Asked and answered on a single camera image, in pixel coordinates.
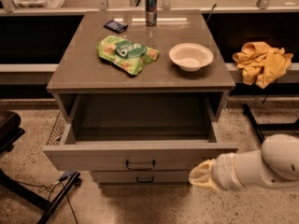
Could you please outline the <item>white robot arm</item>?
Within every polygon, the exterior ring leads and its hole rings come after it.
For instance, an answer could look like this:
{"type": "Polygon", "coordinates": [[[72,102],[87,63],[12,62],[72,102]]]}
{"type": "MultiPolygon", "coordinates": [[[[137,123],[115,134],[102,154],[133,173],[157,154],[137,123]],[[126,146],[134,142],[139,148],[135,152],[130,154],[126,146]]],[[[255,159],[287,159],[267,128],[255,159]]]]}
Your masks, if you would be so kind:
{"type": "Polygon", "coordinates": [[[299,139],[287,134],[265,138],[260,149],[221,154],[189,173],[201,189],[241,191],[251,187],[299,190],[299,139]]]}

